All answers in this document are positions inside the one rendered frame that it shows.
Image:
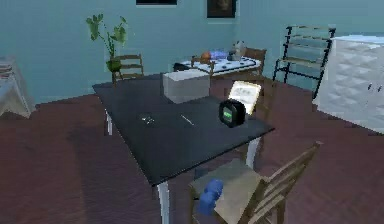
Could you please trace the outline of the white box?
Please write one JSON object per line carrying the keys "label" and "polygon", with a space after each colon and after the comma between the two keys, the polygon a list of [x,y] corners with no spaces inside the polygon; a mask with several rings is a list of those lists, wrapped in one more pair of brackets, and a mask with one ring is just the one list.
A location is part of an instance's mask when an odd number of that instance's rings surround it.
{"label": "white box", "polygon": [[164,95],[179,104],[209,95],[210,75],[198,69],[169,72],[163,75]]}

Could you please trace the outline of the black frame shelf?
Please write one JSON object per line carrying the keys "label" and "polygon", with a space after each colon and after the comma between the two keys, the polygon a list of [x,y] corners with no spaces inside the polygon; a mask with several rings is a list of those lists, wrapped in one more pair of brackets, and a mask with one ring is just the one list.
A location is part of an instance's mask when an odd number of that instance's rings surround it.
{"label": "black frame shelf", "polygon": [[286,83],[289,74],[305,77],[316,82],[312,91],[315,99],[322,82],[332,39],[336,28],[331,26],[288,25],[282,44],[282,56],[275,61],[272,79],[283,72]]}

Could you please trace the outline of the white chest of drawers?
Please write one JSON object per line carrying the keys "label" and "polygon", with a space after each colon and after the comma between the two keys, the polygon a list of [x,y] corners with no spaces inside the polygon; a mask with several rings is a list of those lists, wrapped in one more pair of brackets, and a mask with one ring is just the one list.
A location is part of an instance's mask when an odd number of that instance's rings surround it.
{"label": "white chest of drawers", "polygon": [[384,134],[384,37],[335,37],[313,103],[319,111]]}

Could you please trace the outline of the wooden chair with grey seat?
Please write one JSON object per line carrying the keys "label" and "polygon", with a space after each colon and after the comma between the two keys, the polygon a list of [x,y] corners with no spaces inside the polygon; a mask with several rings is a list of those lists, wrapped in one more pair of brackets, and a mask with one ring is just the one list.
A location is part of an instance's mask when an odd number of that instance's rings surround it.
{"label": "wooden chair with grey seat", "polygon": [[196,217],[199,197],[212,179],[223,181],[222,194],[211,214],[220,224],[284,224],[287,196],[321,145],[314,142],[269,177],[234,159],[193,180],[189,184],[188,224],[201,224]]}

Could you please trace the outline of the black table with white legs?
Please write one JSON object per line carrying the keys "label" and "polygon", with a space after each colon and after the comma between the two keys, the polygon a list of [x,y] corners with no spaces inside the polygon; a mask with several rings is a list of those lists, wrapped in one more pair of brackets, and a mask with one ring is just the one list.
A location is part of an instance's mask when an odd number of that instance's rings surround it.
{"label": "black table with white legs", "polygon": [[[227,127],[219,120],[220,101],[212,96],[175,104],[164,95],[161,74],[95,84],[93,89],[148,183],[158,189],[161,224],[171,224],[169,180],[274,129],[258,118]],[[155,123],[144,124],[142,116]]]}

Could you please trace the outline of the open book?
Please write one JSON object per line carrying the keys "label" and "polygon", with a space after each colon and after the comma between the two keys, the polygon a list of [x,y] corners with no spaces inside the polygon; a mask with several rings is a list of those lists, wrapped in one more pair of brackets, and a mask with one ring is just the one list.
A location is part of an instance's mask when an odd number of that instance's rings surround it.
{"label": "open book", "polygon": [[259,84],[235,81],[230,90],[229,99],[241,102],[248,115],[253,113],[257,99],[260,95],[262,87]]}

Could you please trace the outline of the green house plant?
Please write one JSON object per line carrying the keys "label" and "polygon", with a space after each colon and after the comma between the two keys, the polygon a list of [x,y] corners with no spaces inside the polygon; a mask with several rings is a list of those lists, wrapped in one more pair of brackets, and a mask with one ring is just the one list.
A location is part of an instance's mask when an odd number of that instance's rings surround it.
{"label": "green house plant", "polygon": [[99,31],[100,25],[106,28],[103,14],[97,14],[97,15],[92,15],[90,17],[87,17],[86,24],[90,31],[90,39],[92,41],[101,39],[105,47],[107,48],[107,51],[109,53],[109,60],[106,62],[108,70],[112,73],[119,72],[120,69],[122,68],[122,64],[121,64],[121,60],[117,59],[115,56],[116,54],[115,44],[116,43],[119,43],[121,45],[125,44],[126,36],[127,36],[127,31],[126,31],[127,20],[123,16],[121,16],[119,24],[115,25],[112,31],[107,31],[106,36],[103,36]]}

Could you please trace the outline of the black alarm clock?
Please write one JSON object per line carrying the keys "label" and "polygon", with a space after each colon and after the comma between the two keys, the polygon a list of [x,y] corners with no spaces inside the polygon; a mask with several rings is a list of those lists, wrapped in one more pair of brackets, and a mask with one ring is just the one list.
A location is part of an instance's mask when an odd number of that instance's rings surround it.
{"label": "black alarm clock", "polygon": [[235,99],[227,99],[219,105],[220,121],[233,128],[245,122],[246,108],[243,103]]}

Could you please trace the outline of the dark framed picture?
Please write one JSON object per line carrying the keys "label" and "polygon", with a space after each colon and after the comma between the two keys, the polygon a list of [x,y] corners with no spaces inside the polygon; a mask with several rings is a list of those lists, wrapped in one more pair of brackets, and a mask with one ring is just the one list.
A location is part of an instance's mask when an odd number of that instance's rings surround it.
{"label": "dark framed picture", "polygon": [[208,18],[234,18],[237,0],[207,0]]}

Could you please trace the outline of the blue bowl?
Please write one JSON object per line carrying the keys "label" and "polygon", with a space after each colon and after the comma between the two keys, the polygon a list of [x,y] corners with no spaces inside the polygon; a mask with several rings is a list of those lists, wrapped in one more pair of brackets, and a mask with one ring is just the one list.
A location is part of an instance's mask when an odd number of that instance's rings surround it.
{"label": "blue bowl", "polygon": [[214,50],[210,52],[211,60],[226,59],[227,57],[228,57],[228,53],[226,51]]}

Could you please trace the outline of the grey pen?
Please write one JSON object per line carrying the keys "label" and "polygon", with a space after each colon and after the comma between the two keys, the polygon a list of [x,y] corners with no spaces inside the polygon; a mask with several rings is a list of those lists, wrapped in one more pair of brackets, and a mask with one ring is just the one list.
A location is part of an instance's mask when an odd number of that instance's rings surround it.
{"label": "grey pen", "polygon": [[184,116],[184,115],[180,115],[185,121],[187,121],[190,125],[192,125],[192,126],[194,126],[195,124],[190,120],[190,119],[188,119],[186,116]]}

